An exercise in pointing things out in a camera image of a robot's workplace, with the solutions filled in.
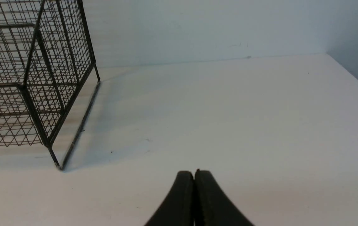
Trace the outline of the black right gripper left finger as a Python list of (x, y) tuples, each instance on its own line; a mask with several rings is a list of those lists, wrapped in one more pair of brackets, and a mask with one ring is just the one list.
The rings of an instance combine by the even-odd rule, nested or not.
[(189, 171), (179, 171), (167, 196), (146, 226), (193, 226), (194, 179)]

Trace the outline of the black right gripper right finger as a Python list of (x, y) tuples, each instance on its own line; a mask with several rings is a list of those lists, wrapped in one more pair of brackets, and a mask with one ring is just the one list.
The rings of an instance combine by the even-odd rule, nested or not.
[(210, 171), (196, 171), (195, 192), (196, 226), (253, 226), (226, 196)]

